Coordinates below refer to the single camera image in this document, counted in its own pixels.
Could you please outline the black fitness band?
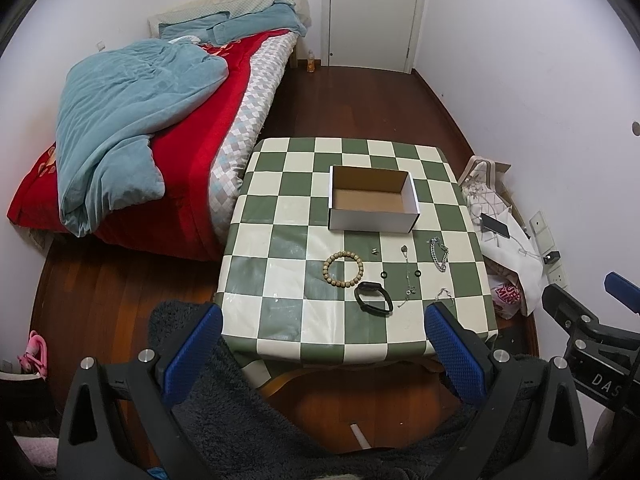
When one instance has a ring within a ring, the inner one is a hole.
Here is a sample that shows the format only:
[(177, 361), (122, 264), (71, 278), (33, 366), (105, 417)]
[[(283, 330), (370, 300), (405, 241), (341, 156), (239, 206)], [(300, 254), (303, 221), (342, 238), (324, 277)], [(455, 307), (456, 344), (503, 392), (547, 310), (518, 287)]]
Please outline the black fitness band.
[(393, 300), (380, 283), (360, 282), (355, 288), (354, 296), (364, 313), (378, 318), (388, 318), (393, 313)]

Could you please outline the dark fuzzy rug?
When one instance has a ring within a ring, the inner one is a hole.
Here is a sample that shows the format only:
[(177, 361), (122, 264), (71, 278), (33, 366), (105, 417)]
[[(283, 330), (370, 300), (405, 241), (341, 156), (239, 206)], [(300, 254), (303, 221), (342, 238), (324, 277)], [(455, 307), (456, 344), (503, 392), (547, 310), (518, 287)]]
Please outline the dark fuzzy rug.
[[(148, 341), (161, 346), (200, 304), (178, 300), (161, 302), (151, 313)], [(518, 393), (496, 447), (480, 471), (493, 479), (523, 458), (536, 389)], [(462, 404), (430, 435), (401, 448), (332, 453), (307, 434), (302, 423), (285, 416), (279, 399), (269, 402), (241, 372), (223, 340), (208, 352), (186, 400), (171, 414), (195, 451), (219, 479), (434, 479), (455, 451), (465, 430), (477, 428), (480, 410)]]

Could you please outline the black charger plug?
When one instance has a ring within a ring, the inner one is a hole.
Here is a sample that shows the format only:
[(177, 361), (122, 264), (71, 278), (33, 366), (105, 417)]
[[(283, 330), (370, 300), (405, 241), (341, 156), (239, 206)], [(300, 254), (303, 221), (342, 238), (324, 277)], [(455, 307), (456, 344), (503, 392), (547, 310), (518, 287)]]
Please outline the black charger plug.
[(542, 258), (545, 266), (550, 266), (550, 264), (556, 263), (561, 258), (561, 254), (557, 250), (552, 250), (551, 252), (547, 252)]

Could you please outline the red white snack bag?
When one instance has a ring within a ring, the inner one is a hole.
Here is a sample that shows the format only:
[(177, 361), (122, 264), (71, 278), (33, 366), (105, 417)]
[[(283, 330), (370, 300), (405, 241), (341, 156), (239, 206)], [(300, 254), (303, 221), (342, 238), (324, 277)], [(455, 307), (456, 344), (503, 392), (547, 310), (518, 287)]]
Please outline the red white snack bag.
[(489, 288), (492, 303), (500, 318), (510, 320), (521, 311), (523, 295), (518, 286), (513, 285), (509, 280), (504, 280), (501, 276), (496, 278), (491, 275)]

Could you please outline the red bed sheet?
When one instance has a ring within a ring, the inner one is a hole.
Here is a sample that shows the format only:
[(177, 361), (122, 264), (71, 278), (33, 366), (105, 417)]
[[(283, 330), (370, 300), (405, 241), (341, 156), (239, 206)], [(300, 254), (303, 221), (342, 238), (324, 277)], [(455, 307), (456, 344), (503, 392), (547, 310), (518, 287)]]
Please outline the red bed sheet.
[(286, 30), (260, 32), (218, 49), (228, 63), (221, 87), (181, 122), (152, 137), (151, 150), (165, 182), (159, 200), (111, 212), (96, 229), (108, 244), (193, 260), (216, 260), (222, 246), (208, 208), (209, 169), (248, 83), (248, 60), (262, 42)]

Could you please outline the black smartphone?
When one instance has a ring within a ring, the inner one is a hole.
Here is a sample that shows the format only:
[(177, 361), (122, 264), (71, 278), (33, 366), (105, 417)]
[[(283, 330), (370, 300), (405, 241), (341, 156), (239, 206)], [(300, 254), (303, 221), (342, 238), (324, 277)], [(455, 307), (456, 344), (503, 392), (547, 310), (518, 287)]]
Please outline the black smartphone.
[(480, 215), (480, 229), (483, 232), (493, 232), (505, 238), (511, 237), (509, 227), (498, 219), (488, 216), (488, 214)]

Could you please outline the pink slipper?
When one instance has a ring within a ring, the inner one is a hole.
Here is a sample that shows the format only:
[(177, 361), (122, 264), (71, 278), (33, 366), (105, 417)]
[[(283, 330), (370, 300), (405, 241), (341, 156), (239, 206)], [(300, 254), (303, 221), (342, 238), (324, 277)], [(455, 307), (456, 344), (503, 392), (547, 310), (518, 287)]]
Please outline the pink slipper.
[(24, 353), (17, 357), (21, 372), (38, 374), (46, 378), (48, 374), (47, 344), (43, 336), (32, 330), (27, 337)]

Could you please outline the green white checkered tablecloth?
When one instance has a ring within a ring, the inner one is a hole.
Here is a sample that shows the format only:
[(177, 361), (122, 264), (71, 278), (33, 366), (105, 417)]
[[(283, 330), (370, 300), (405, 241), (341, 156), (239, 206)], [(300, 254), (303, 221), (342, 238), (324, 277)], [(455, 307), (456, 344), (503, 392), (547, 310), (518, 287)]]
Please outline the green white checkered tablecloth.
[[(331, 166), (407, 171), (421, 211), (414, 228), (330, 231)], [(390, 294), (388, 318), (360, 309), (360, 282)], [(232, 214), (217, 301), (224, 339), (249, 368), (424, 356), (433, 348), (423, 315), (435, 301), (482, 338), (497, 331), (480, 243), (444, 153), (390, 141), (260, 141)]]

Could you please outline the beige patterned tote bag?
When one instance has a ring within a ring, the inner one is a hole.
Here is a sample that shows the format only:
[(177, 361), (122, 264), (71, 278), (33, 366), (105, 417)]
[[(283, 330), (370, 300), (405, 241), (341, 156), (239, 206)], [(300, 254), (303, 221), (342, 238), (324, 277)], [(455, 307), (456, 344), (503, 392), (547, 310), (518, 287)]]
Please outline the beige patterned tote bag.
[(458, 185), (474, 223), (480, 223), (481, 214), (497, 219), (505, 211), (512, 211), (513, 205), (503, 183), (510, 168), (506, 162), (494, 162), (477, 155), (469, 159)]

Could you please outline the white cardboard box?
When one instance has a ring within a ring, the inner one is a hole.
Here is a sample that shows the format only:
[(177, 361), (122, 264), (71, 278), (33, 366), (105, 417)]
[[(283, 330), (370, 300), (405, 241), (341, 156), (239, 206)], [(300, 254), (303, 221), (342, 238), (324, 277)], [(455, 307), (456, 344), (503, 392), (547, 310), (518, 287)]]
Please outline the white cardboard box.
[(331, 166), (328, 214), (330, 231), (408, 234), (421, 211), (407, 171)]

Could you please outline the light blue blanket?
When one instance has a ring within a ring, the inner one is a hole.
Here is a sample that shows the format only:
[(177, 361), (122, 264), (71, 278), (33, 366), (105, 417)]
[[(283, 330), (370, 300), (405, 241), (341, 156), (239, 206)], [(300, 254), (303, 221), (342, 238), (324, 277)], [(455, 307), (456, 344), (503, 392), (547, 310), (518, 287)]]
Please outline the light blue blanket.
[(305, 35), (293, 0), (162, 23), (156, 38), (77, 63), (67, 74), (55, 129), (64, 228), (85, 236), (112, 211), (162, 198), (165, 179), (152, 135), (181, 122), (231, 79), (230, 61), (206, 49), (280, 29)]

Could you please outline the orange drink bottle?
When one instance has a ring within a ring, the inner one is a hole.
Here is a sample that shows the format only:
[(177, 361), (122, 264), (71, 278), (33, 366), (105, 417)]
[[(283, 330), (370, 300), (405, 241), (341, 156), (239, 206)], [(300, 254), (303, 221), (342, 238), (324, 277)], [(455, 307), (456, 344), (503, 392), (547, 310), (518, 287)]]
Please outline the orange drink bottle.
[(307, 54), (307, 73), (313, 74), (315, 70), (316, 70), (316, 58), (314, 57), (314, 52), (309, 50)]

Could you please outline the white door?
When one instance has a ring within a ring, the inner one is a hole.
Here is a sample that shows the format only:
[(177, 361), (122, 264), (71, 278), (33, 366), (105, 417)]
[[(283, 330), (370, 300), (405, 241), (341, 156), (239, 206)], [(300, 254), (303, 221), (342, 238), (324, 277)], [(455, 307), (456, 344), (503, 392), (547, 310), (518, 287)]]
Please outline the white door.
[(330, 0), (329, 64), (402, 72), (418, 0)]

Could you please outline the cream pillow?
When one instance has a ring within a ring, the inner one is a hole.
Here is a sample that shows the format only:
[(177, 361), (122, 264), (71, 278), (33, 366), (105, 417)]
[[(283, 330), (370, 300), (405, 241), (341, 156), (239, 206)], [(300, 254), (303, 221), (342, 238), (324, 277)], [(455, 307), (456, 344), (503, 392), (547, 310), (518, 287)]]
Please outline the cream pillow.
[(219, 12), (227, 12), (232, 18), (237, 18), (265, 10), (275, 2), (289, 4), (300, 21), (306, 27), (311, 26), (308, 0), (193, 0), (183, 3), (181, 6), (175, 6), (166, 12), (150, 16), (148, 18), (150, 34), (153, 38), (158, 38), (161, 24), (182, 23)]

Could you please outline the white wall socket strip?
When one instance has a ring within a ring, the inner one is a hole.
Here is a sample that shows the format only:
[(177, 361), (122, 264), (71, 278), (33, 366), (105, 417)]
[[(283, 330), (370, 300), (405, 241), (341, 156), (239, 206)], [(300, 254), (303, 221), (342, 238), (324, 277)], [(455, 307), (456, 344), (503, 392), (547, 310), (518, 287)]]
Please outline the white wall socket strip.
[[(536, 211), (532, 218), (529, 219), (529, 226), (532, 229), (533, 238), (538, 248), (541, 259), (547, 252), (557, 250), (553, 235), (550, 228), (544, 218), (544, 214), (541, 211)], [(562, 289), (568, 289), (568, 279), (564, 272), (563, 263), (560, 258), (556, 263), (550, 264), (550, 266), (544, 266), (544, 276), (547, 278), (549, 284), (555, 284)]]

